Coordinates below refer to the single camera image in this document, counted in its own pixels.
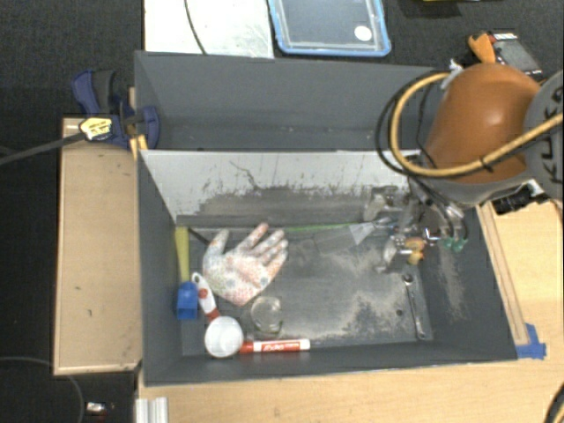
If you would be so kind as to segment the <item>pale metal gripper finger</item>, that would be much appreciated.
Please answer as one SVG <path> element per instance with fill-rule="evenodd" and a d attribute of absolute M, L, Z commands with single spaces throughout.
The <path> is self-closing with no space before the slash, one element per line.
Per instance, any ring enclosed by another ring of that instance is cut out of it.
<path fill-rule="evenodd" d="M 396 210 L 398 191 L 399 188 L 396 186 L 372 188 L 370 198 L 364 206 L 363 220 L 373 221 L 381 212 Z"/>
<path fill-rule="evenodd" d="M 389 274 L 400 271 L 407 257 L 404 236 L 390 237 L 378 253 L 379 260 L 375 264 L 375 272 Z"/>

